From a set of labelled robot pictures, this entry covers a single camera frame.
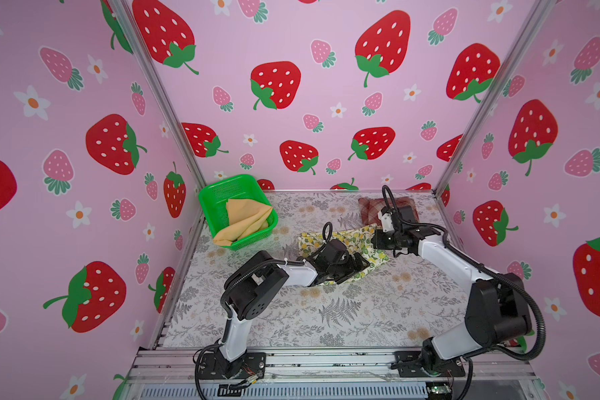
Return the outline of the yellow lemon print skirt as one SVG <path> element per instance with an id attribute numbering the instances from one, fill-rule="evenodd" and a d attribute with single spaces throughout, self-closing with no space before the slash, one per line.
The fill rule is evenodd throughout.
<path id="1" fill-rule="evenodd" d="M 332 233 L 331 239 L 338 239 L 345 244 L 351 255 L 361 253 L 371 266 L 362 273 L 354 275 L 344 283 L 353 283 L 364 278 L 371 272 L 385 265 L 389 261 L 389 256 L 383 250 L 377 250 L 372 245 L 372 237 L 375 232 L 375 226 L 366 226 L 363 228 L 345 230 Z M 308 258 L 316 252 L 325 243 L 324 236 L 321 233 L 301 233 L 298 237 L 298 249 L 302 258 Z M 333 285 L 336 283 L 323 283 L 321 285 Z"/>

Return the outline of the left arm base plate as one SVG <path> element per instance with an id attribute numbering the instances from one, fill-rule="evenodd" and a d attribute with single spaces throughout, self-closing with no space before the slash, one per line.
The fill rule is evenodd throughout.
<path id="1" fill-rule="evenodd" d="M 251 376 L 262 378 L 266 361 L 266 353 L 246 352 L 232 362 L 227 361 L 220 351 L 205 353 L 196 370 L 196 376 L 201 380 L 242 380 Z"/>

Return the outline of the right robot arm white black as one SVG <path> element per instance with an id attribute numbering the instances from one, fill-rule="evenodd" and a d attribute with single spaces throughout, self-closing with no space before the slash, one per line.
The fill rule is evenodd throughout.
<path id="1" fill-rule="evenodd" d="M 416 365 L 428 374 L 443 373 L 464 358 L 498 351 L 518 361 L 538 358 L 547 341 L 547 327 L 537 302 L 515 274 L 498 273 L 470 258 L 449 240 L 448 230 L 404 216 L 388 185 L 374 232 L 376 249 L 393 256 L 412 254 L 431 263 L 468 294 L 462 323 L 423 341 Z"/>

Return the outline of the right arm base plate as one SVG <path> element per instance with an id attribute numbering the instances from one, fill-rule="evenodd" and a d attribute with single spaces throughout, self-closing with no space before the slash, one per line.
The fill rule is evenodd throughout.
<path id="1" fill-rule="evenodd" d="M 463 378 L 466 372 L 459 358 L 441 360 L 433 353 L 397 351 L 391 370 L 397 370 L 401 378 Z"/>

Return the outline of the red plaid skirt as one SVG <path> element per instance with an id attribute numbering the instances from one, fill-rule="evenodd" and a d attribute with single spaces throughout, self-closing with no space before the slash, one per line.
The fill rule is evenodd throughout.
<path id="1" fill-rule="evenodd" d="M 407 218 L 407 213 L 403 211 L 404 208 L 410 207 L 413 210 L 413 218 L 418 223 L 419 217 L 416 210 L 415 201 L 409 197 L 396 198 L 396 203 L 400 209 L 401 214 L 404 218 Z M 378 213 L 386 206 L 385 201 L 382 198 L 359 198 L 358 205 L 360 207 L 362 225 L 381 225 Z"/>

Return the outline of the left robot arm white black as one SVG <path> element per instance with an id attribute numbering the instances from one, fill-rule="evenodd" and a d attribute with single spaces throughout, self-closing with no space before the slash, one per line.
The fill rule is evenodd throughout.
<path id="1" fill-rule="evenodd" d="M 227 318 L 220 340 L 194 357 L 194 377 L 202 380 L 247 381 L 263 375 L 265 353 L 247 350 L 248 336 L 255 320 L 282 288 L 311 288 L 323 283 L 342 284 L 371 266 L 360 253 L 351 253 L 345 243 L 333 237 L 333 225 L 323 227 L 323 244 L 309 255 L 294 261 L 276 259 L 267 251 L 250 258 L 224 284 L 220 304 Z"/>

